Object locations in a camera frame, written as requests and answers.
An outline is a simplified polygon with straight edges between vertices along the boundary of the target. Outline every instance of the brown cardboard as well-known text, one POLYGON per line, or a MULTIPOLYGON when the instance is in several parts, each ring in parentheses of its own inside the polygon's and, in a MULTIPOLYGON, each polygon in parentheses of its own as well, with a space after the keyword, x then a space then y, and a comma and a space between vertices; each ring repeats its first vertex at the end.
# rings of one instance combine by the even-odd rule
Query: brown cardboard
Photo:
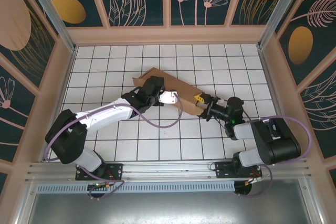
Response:
MULTIPOLYGON (((190 84, 179 80, 176 77, 171 76, 157 68, 152 68, 144 73, 139 78, 133 78, 134 86, 142 87, 150 76, 157 76, 164 78, 164 86, 166 90, 176 90, 178 97, 181 99, 183 105, 183 111, 190 115, 200 115, 203 109, 198 107, 198 101, 194 98, 195 95, 203 93, 202 90, 191 86, 190 84)), ((174 106, 180 108, 180 103, 174 104, 174 106)))

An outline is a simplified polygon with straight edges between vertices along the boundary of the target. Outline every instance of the yellow label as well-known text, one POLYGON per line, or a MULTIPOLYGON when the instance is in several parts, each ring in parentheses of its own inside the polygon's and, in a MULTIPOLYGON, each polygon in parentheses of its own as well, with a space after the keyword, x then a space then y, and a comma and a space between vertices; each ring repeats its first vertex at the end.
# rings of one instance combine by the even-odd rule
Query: yellow label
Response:
POLYGON ((198 95, 195 95, 194 98, 195 98, 197 101, 199 101, 199 102, 201 102, 201 103, 204 103, 204 99, 203 99, 202 97, 200 97, 201 94, 203 94, 203 93, 200 93, 200 94, 198 94, 198 95))

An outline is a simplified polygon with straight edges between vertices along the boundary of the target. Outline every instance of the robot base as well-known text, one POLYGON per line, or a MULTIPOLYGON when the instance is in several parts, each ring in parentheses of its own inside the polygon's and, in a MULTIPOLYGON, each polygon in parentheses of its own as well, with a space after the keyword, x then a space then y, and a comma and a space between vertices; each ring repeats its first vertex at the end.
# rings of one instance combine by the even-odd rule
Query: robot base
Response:
POLYGON ((215 162, 215 172, 217 178, 251 178, 254 177, 252 169, 262 177, 261 170, 258 170, 258 166, 244 167, 242 169, 236 169, 233 162, 215 162))
MULTIPOLYGON (((103 174, 98 177, 108 180, 121 180, 122 167, 123 167, 122 164, 106 164, 103 174)), ((76 169, 77 170, 75 180, 77 181, 97 180, 86 174, 81 168, 76 167, 76 169)))

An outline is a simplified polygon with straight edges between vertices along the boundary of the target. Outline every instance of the white tile floor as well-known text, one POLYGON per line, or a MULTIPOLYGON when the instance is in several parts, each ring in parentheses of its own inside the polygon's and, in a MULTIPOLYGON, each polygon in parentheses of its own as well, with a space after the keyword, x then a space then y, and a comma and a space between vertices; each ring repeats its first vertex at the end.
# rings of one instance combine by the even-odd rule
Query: white tile floor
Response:
MULTIPOLYGON (((275 114, 256 46, 240 44, 79 47, 62 109, 76 113, 112 102, 134 88, 132 77, 152 67, 211 95, 240 97, 251 118, 275 114)), ((178 109, 151 107, 144 115, 168 125, 178 109)), ((231 158, 255 143, 232 141, 215 120, 184 114, 169 129, 154 128, 138 116, 121 121, 88 136, 85 146, 106 161, 157 161, 231 158)))

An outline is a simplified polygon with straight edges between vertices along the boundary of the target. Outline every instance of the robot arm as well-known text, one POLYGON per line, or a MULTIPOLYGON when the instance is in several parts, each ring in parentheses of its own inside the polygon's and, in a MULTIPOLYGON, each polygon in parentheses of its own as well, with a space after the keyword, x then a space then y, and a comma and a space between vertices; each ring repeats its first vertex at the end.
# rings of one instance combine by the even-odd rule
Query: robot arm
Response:
POLYGON ((232 165, 236 174, 246 167, 271 165, 301 155, 300 145, 283 119, 245 122, 244 102, 237 97, 229 98, 226 107, 217 104, 218 97, 203 93, 196 98, 207 104, 199 117, 224 121, 225 133, 232 140, 256 141, 256 148, 234 154, 232 165))
POLYGON ((143 87, 125 93, 114 102, 86 112, 72 113, 65 110, 60 113, 46 135, 46 142, 50 143, 53 137, 69 122, 82 118, 93 111, 101 111, 86 117, 64 131, 51 146, 63 164, 75 163, 89 172, 100 176, 104 172, 105 162, 94 151, 84 147, 87 134, 93 133, 111 123, 127 120, 136 116, 136 112, 128 106, 112 106, 117 104, 131 105, 141 113, 151 106, 173 104, 177 102, 176 91, 165 91, 164 79, 152 76, 143 87))

